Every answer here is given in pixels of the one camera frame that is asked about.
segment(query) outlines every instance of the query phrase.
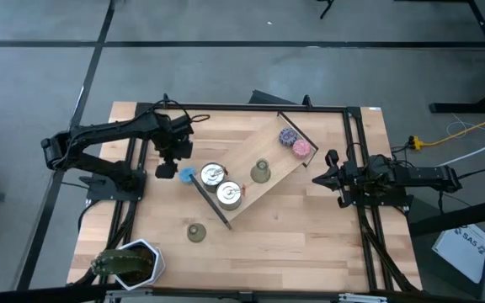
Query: metal can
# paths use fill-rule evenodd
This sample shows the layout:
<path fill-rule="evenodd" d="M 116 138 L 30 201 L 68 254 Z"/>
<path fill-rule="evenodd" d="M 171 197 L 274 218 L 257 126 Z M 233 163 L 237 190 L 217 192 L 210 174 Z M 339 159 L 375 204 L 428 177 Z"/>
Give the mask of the metal can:
<path fill-rule="evenodd" d="M 224 168 L 218 163 L 208 163 L 201 168 L 201 182 L 205 190 L 210 193 L 216 192 L 218 184 L 224 181 L 224 177 Z"/>
<path fill-rule="evenodd" d="M 224 210 L 235 210 L 241 204 L 241 187 L 233 181 L 226 181 L 218 185 L 216 197 L 218 204 Z"/>

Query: black metal frame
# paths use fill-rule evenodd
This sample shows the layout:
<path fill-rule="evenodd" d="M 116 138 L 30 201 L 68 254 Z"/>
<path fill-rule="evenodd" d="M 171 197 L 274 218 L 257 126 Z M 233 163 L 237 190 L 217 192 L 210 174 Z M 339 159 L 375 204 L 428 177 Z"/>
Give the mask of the black metal frame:
<path fill-rule="evenodd" d="M 410 0 L 410 1 L 425 1 L 425 2 L 444 2 L 444 3 L 468 3 L 477 18 L 477 21 L 481 27 L 482 32 L 485 34 L 485 20 L 483 19 L 480 11 L 477 8 L 474 0 Z M 99 65 L 99 60 L 102 54 L 102 50 L 106 47 L 297 47 L 297 48 L 355 48 L 355 49 L 452 49 L 452 50 L 472 50 L 479 49 L 485 50 L 485 41 L 106 41 L 106 37 L 111 25 L 111 21 L 115 13 L 115 0 L 109 0 L 108 9 L 104 18 L 102 29 L 100 30 L 99 37 L 96 40 L 0 40 L 0 47 L 23 47 L 23 48 L 94 48 L 91 61 L 88 66 L 88 70 L 83 81 L 82 91 L 79 94 L 76 109 L 71 119 L 70 126 L 79 125 L 83 111 L 85 109 L 88 95 L 91 90 L 95 72 Z M 360 144 L 363 152 L 363 161 L 365 162 L 368 157 L 368 151 L 365 145 L 364 129 L 362 128 L 361 118 L 357 118 L 357 114 L 360 115 L 360 110 L 357 113 L 357 108 L 341 108 L 341 107 L 312 107 L 309 104 L 304 105 L 262 105 L 262 104 L 186 104 L 187 109 L 220 109 L 220 110 L 266 110 L 266 111 L 278 111 L 284 112 L 291 111 L 304 111 L 304 112 L 327 112 L 327 113 L 342 113 L 344 116 L 344 125 L 346 126 L 346 141 L 349 144 L 348 149 L 351 151 L 349 154 L 354 155 L 353 138 L 350 132 L 349 116 L 353 115 L 357 123 L 357 129 L 359 132 Z M 432 110 L 434 112 L 447 112 L 453 110 L 455 112 L 485 112 L 485 99 L 478 104 L 432 104 Z M 138 167 L 143 167 L 145 161 L 145 154 L 147 153 L 147 143 L 144 142 L 141 146 L 141 154 Z M 30 281 L 35 271 L 35 265 L 40 255 L 42 243 L 47 233 L 50 219 L 55 209 L 55 203 L 57 195 L 61 188 L 61 181 L 63 179 L 64 172 L 56 171 L 51 175 L 51 180 L 46 188 L 40 214 L 35 221 L 35 232 L 29 239 L 27 247 L 27 253 L 24 255 L 22 271 L 17 283 L 17 290 L 19 292 L 27 292 Z M 365 216 L 364 208 L 357 208 L 358 216 Z M 376 234 L 380 238 L 380 242 L 384 244 L 381 218 L 378 213 L 377 207 L 372 207 L 372 219 L 376 228 Z M 120 210 L 115 212 L 115 216 L 120 215 Z M 130 233 L 125 237 L 128 242 L 130 240 Z M 373 269 L 373 262 L 371 262 L 371 252 L 367 239 L 362 239 L 363 247 L 365 251 L 365 262 L 368 270 L 368 283 L 371 290 L 376 289 L 375 270 Z M 390 275 L 387 278 L 386 270 L 383 270 L 385 276 L 385 285 L 387 289 L 391 288 Z M 162 293 L 162 290 L 156 290 L 155 292 Z M 184 290 L 178 290 L 180 294 L 184 293 Z M 284 293 L 280 294 L 280 298 L 285 298 L 285 295 L 296 293 Z M 329 294 L 325 296 L 319 296 L 319 294 L 308 294 L 308 296 L 317 297 L 319 299 L 331 298 Z"/>

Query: concrete floor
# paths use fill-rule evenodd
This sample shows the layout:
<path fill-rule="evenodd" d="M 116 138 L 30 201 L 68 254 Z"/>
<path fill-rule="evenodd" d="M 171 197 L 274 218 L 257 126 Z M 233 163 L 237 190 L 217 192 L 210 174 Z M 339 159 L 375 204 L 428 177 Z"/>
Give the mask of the concrete floor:
<path fill-rule="evenodd" d="M 0 39 L 96 40 L 108 1 L 0 0 Z M 485 17 L 485 1 L 478 1 Z M 117 6 L 108 40 L 483 40 L 466 4 L 337 0 L 324 20 L 323 3 L 307 0 L 127 0 Z M 50 172 L 40 140 L 67 128 L 91 49 L 0 49 L 0 291 L 13 288 Z M 83 124 L 107 120 L 113 101 L 246 103 L 258 89 L 319 105 L 382 107 L 392 146 L 408 136 L 446 136 L 451 114 L 431 114 L 432 102 L 474 102 L 485 95 L 485 52 L 294 48 L 105 49 Z M 466 122 L 485 114 L 458 115 Z M 415 165 L 436 165 L 485 146 L 476 130 L 446 146 L 410 153 Z M 485 152 L 454 165 L 485 167 Z M 76 181 L 71 172 L 67 181 Z M 457 197 L 485 201 L 485 175 L 466 179 Z M 413 191 L 436 206 L 437 193 Z M 81 189 L 63 187 L 32 287 L 63 285 L 77 237 Z M 463 207 L 452 199 L 447 210 Z M 416 245 L 417 256 L 429 252 Z M 424 288 L 464 295 L 429 268 Z"/>

